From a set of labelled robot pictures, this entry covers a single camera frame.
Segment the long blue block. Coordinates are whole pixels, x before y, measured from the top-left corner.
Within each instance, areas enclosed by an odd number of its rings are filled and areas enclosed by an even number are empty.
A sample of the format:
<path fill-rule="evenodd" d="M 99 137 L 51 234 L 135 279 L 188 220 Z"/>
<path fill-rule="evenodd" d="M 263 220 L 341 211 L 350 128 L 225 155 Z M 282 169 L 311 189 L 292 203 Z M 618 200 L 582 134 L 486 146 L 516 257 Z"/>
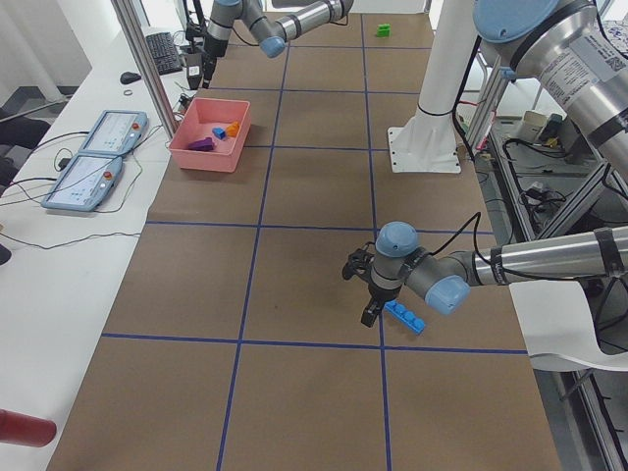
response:
<path fill-rule="evenodd" d="M 426 328 L 425 322 L 405 305 L 396 300 L 391 300 L 385 304 L 385 309 L 395 317 L 399 323 L 415 335 L 420 335 L 424 332 Z"/>

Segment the small blue block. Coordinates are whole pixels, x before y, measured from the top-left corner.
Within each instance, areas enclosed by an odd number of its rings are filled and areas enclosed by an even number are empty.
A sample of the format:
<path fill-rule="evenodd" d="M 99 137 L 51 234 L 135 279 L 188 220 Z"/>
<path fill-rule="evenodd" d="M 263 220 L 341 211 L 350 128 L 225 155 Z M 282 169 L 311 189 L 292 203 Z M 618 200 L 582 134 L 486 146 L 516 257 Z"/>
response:
<path fill-rule="evenodd" d="M 223 140 L 227 138 L 227 132 L 223 128 L 213 128 L 212 133 L 219 139 Z"/>

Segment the orange block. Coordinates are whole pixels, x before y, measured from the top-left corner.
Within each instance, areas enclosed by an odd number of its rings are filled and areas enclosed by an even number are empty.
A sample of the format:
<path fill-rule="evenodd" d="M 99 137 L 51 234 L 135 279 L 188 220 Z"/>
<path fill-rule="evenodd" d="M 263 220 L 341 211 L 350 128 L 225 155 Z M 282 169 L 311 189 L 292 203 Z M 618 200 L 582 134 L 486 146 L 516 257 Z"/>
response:
<path fill-rule="evenodd" d="M 226 127 L 226 134 L 229 137 L 237 137 L 240 129 L 240 122 L 232 122 Z"/>

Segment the purple block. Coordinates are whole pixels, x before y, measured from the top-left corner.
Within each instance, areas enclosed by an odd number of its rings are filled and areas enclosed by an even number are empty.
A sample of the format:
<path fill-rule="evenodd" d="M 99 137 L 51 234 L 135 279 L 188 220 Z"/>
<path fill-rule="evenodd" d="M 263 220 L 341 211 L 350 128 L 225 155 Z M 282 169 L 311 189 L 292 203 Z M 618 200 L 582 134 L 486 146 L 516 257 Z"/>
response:
<path fill-rule="evenodd" d="M 214 139 L 211 136 L 196 140 L 187 146 L 190 151 L 210 152 L 215 148 Z"/>

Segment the green block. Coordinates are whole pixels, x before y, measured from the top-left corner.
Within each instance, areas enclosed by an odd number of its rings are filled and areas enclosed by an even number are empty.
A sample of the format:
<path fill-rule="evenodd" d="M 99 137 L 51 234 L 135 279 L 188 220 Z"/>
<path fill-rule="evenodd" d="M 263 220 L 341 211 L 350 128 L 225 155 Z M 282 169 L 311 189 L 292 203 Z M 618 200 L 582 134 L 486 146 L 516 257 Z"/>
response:
<path fill-rule="evenodd" d="M 390 24 L 379 24 L 377 27 L 377 37 L 390 37 L 392 26 Z"/>

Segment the black labelled box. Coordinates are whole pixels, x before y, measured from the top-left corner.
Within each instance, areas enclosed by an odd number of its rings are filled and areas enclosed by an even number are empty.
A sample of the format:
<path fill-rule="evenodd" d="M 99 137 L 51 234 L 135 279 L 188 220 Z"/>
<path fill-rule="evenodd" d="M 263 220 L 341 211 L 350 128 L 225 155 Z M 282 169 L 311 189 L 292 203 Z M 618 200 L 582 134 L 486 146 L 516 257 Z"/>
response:
<path fill-rule="evenodd" d="M 185 54 L 184 64 L 186 68 L 188 88 L 191 90 L 197 90 L 200 87 L 203 78 L 202 54 Z"/>

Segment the pink plastic box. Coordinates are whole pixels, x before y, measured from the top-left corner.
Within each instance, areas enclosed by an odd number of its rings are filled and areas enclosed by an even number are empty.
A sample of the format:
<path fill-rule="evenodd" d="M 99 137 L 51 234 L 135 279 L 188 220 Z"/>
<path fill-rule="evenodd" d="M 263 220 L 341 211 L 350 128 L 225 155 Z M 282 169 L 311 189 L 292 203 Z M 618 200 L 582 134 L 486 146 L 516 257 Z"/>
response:
<path fill-rule="evenodd" d="M 213 128 L 223 128 L 240 122 L 237 137 L 219 139 Z M 169 149 L 181 169 L 233 173 L 251 125 L 250 103 L 241 100 L 196 97 L 191 101 Z M 215 148 L 210 152 L 190 151 L 187 146 L 211 136 Z"/>

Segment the black keyboard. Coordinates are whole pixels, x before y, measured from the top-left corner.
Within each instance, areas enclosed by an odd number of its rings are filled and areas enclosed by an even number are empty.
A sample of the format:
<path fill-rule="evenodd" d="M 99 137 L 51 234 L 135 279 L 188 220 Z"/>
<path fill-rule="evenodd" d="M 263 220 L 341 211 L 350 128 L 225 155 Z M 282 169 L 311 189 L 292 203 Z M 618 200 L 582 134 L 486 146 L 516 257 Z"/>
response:
<path fill-rule="evenodd" d="M 160 76 L 177 73 L 183 68 L 170 32 L 148 34 L 145 41 Z"/>

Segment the black computer mouse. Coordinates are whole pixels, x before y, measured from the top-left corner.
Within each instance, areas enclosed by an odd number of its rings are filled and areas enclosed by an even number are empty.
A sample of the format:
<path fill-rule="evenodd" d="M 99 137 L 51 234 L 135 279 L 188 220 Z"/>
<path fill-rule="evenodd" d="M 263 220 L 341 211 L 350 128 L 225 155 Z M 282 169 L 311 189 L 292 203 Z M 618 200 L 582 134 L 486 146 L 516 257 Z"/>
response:
<path fill-rule="evenodd" d="M 124 72 L 120 75 L 121 84 L 131 84 L 139 80 L 141 80 L 141 75 L 137 73 Z"/>

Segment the far teach pendant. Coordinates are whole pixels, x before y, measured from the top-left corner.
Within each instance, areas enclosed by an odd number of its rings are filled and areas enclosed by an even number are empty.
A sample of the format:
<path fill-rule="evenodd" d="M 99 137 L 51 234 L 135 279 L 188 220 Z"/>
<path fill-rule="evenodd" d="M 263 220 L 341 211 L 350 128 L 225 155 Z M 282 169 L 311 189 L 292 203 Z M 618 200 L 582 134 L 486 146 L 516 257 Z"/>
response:
<path fill-rule="evenodd" d="M 125 155 L 138 144 L 147 124 L 145 112 L 105 110 L 79 151 L 105 156 Z"/>

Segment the teach pendant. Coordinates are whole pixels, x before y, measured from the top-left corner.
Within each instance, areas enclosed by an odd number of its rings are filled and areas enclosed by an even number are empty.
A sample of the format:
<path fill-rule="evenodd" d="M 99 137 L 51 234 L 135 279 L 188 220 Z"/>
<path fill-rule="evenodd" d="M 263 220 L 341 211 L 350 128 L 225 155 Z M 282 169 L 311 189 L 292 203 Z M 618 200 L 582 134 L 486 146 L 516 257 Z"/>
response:
<path fill-rule="evenodd" d="M 79 153 L 40 205 L 51 210 L 91 212 L 106 198 L 122 170 L 122 156 Z"/>
<path fill-rule="evenodd" d="M 79 151 L 105 156 L 125 155 L 138 144 L 147 124 L 145 112 L 105 110 Z"/>

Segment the near teach pendant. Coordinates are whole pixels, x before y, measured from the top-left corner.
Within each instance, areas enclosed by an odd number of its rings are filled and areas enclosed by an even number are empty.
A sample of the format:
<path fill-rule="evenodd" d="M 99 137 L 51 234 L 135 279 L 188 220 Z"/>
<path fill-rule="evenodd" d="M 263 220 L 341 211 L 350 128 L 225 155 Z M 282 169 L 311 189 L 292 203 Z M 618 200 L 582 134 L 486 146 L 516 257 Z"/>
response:
<path fill-rule="evenodd" d="M 122 156 L 79 153 L 40 205 L 51 210 L 91 212 L 106 198 L 122 170 Z"/>

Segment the red cylinder bottle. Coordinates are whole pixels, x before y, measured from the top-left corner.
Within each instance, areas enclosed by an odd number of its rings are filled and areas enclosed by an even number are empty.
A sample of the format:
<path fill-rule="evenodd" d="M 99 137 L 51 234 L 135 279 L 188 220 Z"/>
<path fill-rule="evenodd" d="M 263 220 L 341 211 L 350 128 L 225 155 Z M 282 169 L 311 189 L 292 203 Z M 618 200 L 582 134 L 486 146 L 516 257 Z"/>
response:
<path fill-rule="evenodd" d="M 0 441 L 10 445 L 43 447 L 57 435 L 56 424 L 47 419 L 1 410 Z"/>

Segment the aluminium frame post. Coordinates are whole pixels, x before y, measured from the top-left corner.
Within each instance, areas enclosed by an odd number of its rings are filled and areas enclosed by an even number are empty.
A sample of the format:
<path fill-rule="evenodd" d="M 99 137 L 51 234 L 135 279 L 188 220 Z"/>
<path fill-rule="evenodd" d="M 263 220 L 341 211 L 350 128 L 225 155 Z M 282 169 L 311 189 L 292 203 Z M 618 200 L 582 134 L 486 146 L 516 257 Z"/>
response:
<path fill-rule="evenodd" d="M 171 140 L 177 131 L 177 121 L 166 90 L 145 41 L 139 17 L 131 0 L 112 0 L 118 23 L 124 33 L 140 75 L 148 89 L 162 127 Z"/>

